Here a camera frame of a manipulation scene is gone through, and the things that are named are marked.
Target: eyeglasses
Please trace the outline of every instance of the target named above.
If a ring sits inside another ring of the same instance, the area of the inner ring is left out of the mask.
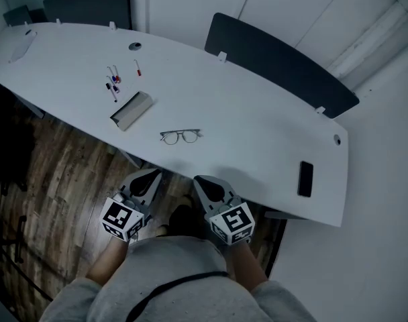
[[[182,138],[186,143],[193,143],[198,140],[198,137],[203,137],[203,135],[199,133],[200,131],[201,129],[185,129],[161,132],[161,141],[164,141],[169,146],[172,146],[179,140],[179,135],[182,135]]]

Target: black smartphone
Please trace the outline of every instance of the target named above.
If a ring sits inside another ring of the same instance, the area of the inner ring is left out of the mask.
[[[299,166],[299,183],[298,195],[303,197],[311,197],[311,188],[313,186],[313,165],[301,161]]]

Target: dark gray privacy screen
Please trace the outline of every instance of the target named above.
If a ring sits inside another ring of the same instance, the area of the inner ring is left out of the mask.
[[[121,29],[130,28],[128,0],[44,0],[48,21],[109,26],[114,21]]]
[[[17,26],[23,25],[25,22],[29,24],[32,23],[30,13],[26,5],[4,13],[3,17],[7,25]]]
[[[205,51],[283,87],[324,115],[335,118],[359,104],[359,99],[340,81],[308,57],[254,26],[222,13],[213,16]]]

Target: eyeglass frame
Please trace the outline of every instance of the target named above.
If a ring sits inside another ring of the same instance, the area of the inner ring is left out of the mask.
[[[185,131],[191,131],[191,132],[193,132],[195,135],[197,135],[197,139],[196,139],[194,142],[188,142],[188,141],[186,141],[185,136],[183,135],[183,133],[184,133]],[[173,145],[175,145],[175,144],[179,141],[179,135],[182,135],[183,141],[185,141],[186,143],[192,144],[192,143],[195,143],[195,142],[198,140],[198,138],[203,137],[203,135],[201,135],[201,134],[199,133],[200,131],[201,131],[201,129],[184,129],[184,130],[170,130],[170,131],[164,131],[164,132],[160,132],[160,133],[159,133],[159,134],[162,136],[162,138],[160,139],[160,141],[164,141],[164,143],[165,143],[167,146],[173,146]],[[176,142],[173,143],[173,144],[168,144],[168,143],[166,143],[166,142],[165,142],[165,138],[166,138],[170,133],[174,133],[174,132],[176,133],[176,136],[177,136]]]

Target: wooden floor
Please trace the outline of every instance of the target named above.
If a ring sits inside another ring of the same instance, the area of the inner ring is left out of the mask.
[[[19,217],[27,217],[21,251],[24,262],[18,266],[55,297],[66,284],[83,276],[107,245],[110,235],[98,222],[102,206],[123,178],[137,168],[115,148],[50,115],[43,119],[28,117],[26,121],[33,125],[36,139],[28,191],[21,192],[11,184],[6,197],[0,193],[3,237],[13,237]],[[152,206],[154,219],[139,232],[139,239],[152,237],[154,230],[168,221],[176,198],[192,191],[190,179],[164,171]],[[263,209],[250,206],[257,222],[251,248],[265,268],[277,221],[264,219]],[[8,250],[13,258],[13,247]],[[0,269],[11,296],[11,301],[4,303],[23,322],[38,321],[48,301],[6,261],[0,261]]]

